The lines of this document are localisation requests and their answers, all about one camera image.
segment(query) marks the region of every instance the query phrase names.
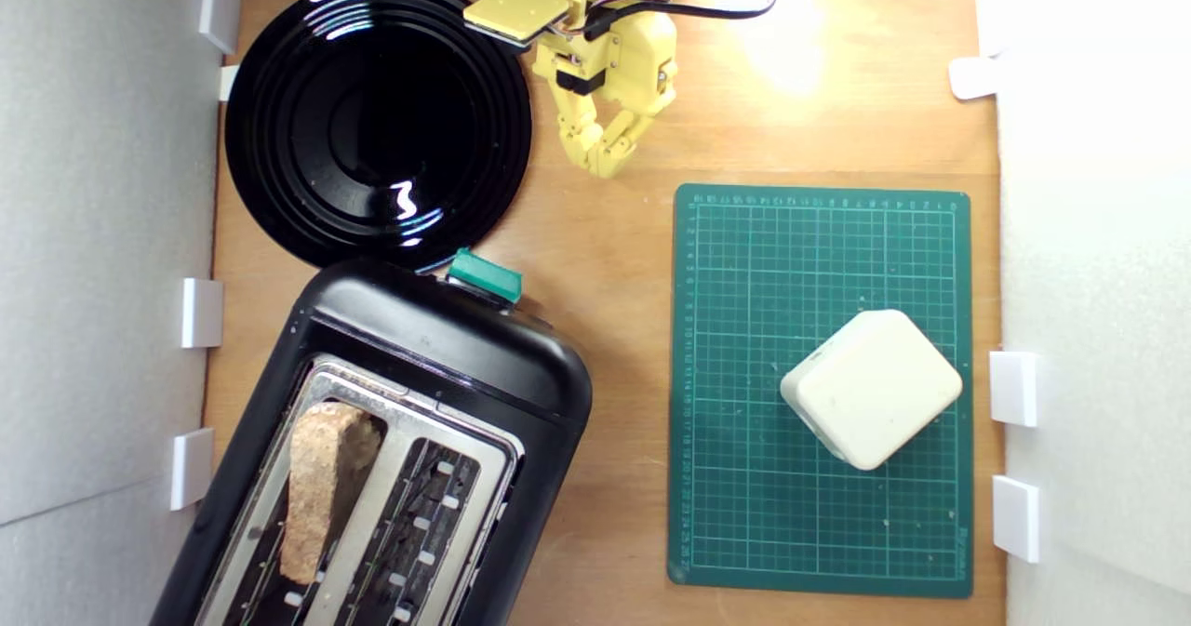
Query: cutting mat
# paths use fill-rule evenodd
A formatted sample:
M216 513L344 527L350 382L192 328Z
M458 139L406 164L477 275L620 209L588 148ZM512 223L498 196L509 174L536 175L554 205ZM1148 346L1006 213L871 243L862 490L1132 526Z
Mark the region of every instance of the cutting mat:
M965 194L681 186L668 572L680 584L972 593ZM964 394L885 465L823 449L781 377L865 308L900 308Z

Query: wooden table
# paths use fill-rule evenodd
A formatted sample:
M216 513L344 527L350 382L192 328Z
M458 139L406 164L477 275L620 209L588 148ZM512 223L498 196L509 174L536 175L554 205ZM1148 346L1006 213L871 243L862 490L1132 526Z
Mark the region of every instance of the wooden table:
M289 2L243 0L239 49ZM534 83L531 168L503 224L476 248L522 270L532 302L578 343L596 392L511 622L1003 625L1005 562L991 542L989 477L1004 455L979 357L997 346L1000 325L994 108L958 104L947 83L949 60L977 49L973 0L779 0L757 20L676 24L679 96L616 180L566 163L553 104ZM762 40L771 32L779 45ZM685 181L971 194L971 600L692 588L666 578L671 226L673 193ZM222 161L214 275L226 283L226 325L224 346L211 353L205 411L219 452L312 273L247 215Z

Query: black dish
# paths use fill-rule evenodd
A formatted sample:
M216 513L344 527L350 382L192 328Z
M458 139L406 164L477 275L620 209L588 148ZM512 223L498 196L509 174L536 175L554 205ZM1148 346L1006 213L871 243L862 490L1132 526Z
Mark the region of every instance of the black dish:
M520 63L463 25L467 0L299 0L244 55L225 146L239 196L316 267L409 270L488 233L532 121Z

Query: white box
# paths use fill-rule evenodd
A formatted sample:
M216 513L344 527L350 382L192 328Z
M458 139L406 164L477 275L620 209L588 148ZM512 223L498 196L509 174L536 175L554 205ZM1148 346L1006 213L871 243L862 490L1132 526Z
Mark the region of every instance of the white box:
M899 311L859 313L781 380L781 397L838 458L873 470L952 405L964 381Z

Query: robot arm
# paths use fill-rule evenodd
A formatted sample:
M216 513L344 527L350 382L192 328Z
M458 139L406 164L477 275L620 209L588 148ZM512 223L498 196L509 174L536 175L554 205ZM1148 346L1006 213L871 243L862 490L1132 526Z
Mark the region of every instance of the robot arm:
M762 11L740 14L760 15L771 6L773 0ZM478 0L463 17L469 27L519 50L536 42L532 71L549 83L568 158L596 176L613 176L654 118L674 100L678 65L671 8L736 14L674 6L671 0ZM621 106L607 126L597 121L593 96Z

